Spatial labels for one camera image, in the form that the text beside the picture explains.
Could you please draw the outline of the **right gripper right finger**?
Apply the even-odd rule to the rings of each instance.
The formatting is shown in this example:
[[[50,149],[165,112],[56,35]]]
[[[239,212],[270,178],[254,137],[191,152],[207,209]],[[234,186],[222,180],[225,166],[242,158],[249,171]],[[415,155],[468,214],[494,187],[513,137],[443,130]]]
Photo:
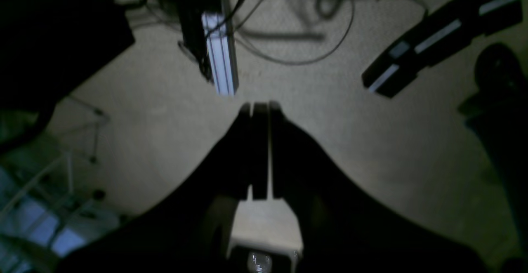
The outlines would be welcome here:
[[[297,273],[486,273],[474,249],[392,211],[335,164],[276,102],[253,107],[270,158],[264,190],[292,210],[302,240]]]

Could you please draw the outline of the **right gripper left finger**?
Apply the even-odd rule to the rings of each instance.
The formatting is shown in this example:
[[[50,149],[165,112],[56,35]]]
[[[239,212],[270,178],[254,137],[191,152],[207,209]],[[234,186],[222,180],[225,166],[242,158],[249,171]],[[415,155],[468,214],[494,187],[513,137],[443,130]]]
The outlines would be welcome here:
[[[250,184],[249,103],[177,189],[143,215],[77,249],[59,273],[229,273],[234,215]]]

